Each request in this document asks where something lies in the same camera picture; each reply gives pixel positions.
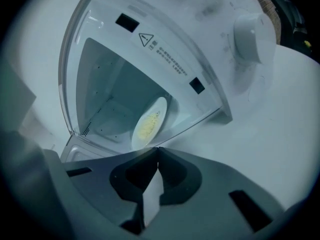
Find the white table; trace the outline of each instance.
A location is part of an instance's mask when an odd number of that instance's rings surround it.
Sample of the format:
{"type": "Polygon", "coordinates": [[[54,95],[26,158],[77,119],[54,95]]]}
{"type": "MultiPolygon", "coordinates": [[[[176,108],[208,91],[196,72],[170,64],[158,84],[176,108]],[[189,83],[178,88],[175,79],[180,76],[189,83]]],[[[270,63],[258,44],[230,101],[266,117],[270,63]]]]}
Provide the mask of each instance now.
{"type": "Polygon", "coordinates": [[[269,191],[286,209],[305,198],[320,167],[320,66],[277,46],[274,81],[242,120],[208,117],[163,147],[227,164],[269,191]]]}

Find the white knob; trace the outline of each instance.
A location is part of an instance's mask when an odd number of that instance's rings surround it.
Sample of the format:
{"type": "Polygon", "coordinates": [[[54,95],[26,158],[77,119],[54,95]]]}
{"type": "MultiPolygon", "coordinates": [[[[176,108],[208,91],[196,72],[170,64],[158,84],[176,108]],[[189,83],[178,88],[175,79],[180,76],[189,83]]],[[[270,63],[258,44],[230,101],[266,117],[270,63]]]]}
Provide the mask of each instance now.
{"type": "Polygon", "coordinates": [[[270,64],[276,51],[276,32],[264,13],[239,16],[234,23],[234,39],[240,56],[248,61],[270,64]]]}

